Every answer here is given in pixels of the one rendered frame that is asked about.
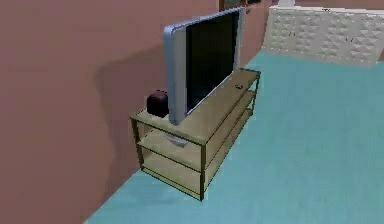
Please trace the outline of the tan wooden television stand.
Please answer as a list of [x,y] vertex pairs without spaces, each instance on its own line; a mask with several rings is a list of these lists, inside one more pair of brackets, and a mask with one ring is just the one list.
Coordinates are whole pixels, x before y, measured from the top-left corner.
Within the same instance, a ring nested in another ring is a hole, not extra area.
[[245,68],[233,72],[177,126],[146,110],[132,115],[141,170],[202,201],[253,115],[260,77],[259,71]]

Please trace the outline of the dark maroon cube box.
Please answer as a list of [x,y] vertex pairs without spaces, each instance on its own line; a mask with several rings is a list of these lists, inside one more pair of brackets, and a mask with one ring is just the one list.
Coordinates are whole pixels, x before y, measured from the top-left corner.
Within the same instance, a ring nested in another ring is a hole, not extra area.
[[156,90],[147,97],[146,105],[149,114],[164,118],[169,113],[167,92]]

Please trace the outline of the framed wall picture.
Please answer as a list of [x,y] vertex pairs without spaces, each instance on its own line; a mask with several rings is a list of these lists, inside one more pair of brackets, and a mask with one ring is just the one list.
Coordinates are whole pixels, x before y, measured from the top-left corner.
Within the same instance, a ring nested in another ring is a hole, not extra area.
[[219,10],[224,11],[241,6],[247,7],[260,2],[261,0],[219,0]]

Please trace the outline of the silver flat television set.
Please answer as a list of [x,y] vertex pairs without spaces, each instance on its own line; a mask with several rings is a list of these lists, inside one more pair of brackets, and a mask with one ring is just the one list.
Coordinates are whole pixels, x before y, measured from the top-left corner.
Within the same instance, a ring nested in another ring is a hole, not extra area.
[[168,25],[163,30],[169,120],[180,124],[239,67],[245,9]]

